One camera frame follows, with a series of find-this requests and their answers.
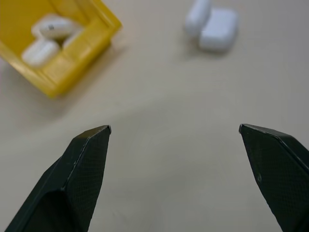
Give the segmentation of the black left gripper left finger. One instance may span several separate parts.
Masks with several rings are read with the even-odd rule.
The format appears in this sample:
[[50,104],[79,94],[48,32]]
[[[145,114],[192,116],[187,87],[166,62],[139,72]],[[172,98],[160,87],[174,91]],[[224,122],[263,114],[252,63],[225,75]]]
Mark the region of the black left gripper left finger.
[[4,232],[88,232],[111,131],[104,125],[74,137],[42,174]]

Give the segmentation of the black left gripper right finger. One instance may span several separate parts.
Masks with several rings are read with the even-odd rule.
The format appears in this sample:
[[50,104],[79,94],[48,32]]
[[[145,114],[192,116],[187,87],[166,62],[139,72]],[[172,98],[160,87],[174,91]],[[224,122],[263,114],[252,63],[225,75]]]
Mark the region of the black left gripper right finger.
[[241,124],[255,181],[283,232],[309,232],[309,150],[283,132]]

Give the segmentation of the yellow plastic bin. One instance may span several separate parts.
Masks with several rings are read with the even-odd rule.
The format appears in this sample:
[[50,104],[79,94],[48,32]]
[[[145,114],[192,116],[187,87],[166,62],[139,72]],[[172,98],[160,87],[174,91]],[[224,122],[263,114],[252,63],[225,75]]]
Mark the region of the yellow plastic bin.
[[[83,25],[82,33],[41,68],[21,57],[35,40],[31,27],[47,15]],[[0,0],[0,57],[49,97],[67,93],[122,24],[102,0]]]

